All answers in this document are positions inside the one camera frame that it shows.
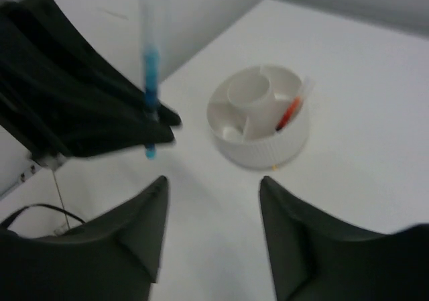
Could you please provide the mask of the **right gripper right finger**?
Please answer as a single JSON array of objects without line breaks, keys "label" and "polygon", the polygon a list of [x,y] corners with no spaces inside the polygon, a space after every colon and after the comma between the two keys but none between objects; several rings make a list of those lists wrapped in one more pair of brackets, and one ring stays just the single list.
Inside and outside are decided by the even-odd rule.
[{"label": "right gripper right finger", "polygon": [[274,179],[259,202],[277,300],[427,300],[428,226],[392,234],[356,227]]}]

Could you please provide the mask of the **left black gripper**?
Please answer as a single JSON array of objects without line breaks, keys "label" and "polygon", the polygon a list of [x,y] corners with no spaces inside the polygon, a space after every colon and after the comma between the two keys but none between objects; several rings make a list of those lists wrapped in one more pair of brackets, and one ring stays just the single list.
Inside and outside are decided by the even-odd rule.
[{"label": "left black gripper", "polygon": [[175,127],[110,95],[100,79],[80,80],[61,67],[73,62],[27,9],[1,0],[1,124],[33,159],[174,142]]}]

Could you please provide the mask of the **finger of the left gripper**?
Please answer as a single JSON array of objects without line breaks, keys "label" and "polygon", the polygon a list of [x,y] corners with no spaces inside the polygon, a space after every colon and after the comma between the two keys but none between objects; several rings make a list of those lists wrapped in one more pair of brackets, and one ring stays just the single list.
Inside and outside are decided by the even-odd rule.
[{"label": "finger of the left gripper", "polygon": [[[105,86],[110,95],[121,99],[128,105],[148,112],[148,106],[145,103],[145,92],[135,86],[108,62],[100,66],[100,86]],[[165,106],[160,100],[158,100],[157,110],[159,120],[162,124],[169,127],[179,127],[182,125],[179,114],[168,106]]]}]

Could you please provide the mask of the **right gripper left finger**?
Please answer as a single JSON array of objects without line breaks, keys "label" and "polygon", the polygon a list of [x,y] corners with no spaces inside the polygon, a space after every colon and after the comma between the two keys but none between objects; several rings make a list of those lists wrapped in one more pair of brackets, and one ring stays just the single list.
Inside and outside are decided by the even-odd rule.
[{"label": "right gripper left finger", "polygon": [[25,238],[1,221],[2,300],[148,300],[158,277],[169,182],[59,236]]}]

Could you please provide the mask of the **blue crayon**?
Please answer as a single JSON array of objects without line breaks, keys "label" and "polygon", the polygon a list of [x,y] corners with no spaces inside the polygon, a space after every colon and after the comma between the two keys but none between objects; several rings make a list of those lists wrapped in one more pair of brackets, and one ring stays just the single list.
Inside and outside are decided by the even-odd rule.
[{"label": "blue crayon", "polygon": [[139,19],[141,71],[145,103],[148,106],[147,116],[158,122],[160,58],[169,22],[168,1],[139,0]]}]

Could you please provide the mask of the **red crayon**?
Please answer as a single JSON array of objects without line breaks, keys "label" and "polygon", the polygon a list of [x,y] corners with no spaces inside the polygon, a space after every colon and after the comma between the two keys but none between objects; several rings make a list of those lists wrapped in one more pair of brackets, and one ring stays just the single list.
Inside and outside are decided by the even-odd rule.
[{"label": "red crayon", "polygon": [[304,104],[308,95],[312,92],[315,82],[311,78],[305,78],[299,87],[292,102],[288,105],[281,119],[275,127],[277,132],[280,132],[291,120],[292,117],[298,112],[298,109]]}]

